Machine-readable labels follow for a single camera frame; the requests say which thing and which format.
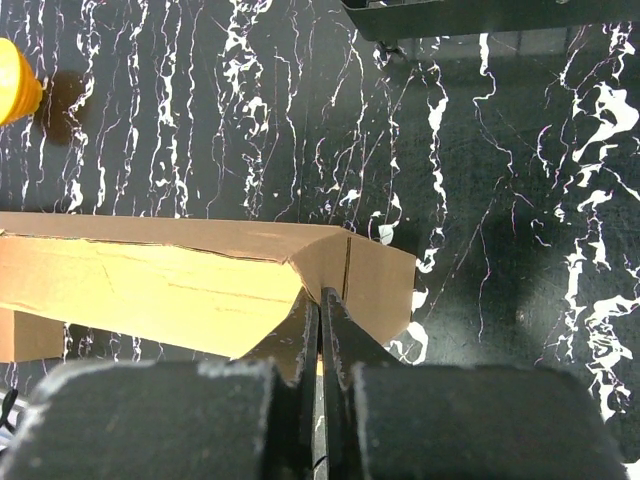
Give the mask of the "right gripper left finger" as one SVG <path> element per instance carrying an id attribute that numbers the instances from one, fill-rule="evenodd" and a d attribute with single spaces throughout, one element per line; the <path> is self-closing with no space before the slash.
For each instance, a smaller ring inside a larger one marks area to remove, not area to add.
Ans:
<path id="1" fill-rule="evenodd" d="M 80 360 L 34 389 L 5 479 L 308 479 L 319 308 L 234 360 Z"/>

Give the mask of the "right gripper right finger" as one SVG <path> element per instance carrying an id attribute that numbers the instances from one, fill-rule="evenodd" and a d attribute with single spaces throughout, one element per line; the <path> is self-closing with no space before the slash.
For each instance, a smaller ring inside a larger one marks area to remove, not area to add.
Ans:
<path id="1" fill-rule="evenodd" d="M 622 479 L 618 447 L 571 374 L 400 363 L 326 288 L 320 304 L 331 479 Z"/>

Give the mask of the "brown cardboard box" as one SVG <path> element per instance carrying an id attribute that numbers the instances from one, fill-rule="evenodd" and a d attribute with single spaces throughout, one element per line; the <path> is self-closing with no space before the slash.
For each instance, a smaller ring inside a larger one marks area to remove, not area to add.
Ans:
<path id="1" fill-rule="evenodd" d="M 238 358 L 300 293 L 341 296 L 385 343 L 409 324 L 415 257 L 338 226 L 5 212 L 1 305 Z"/>

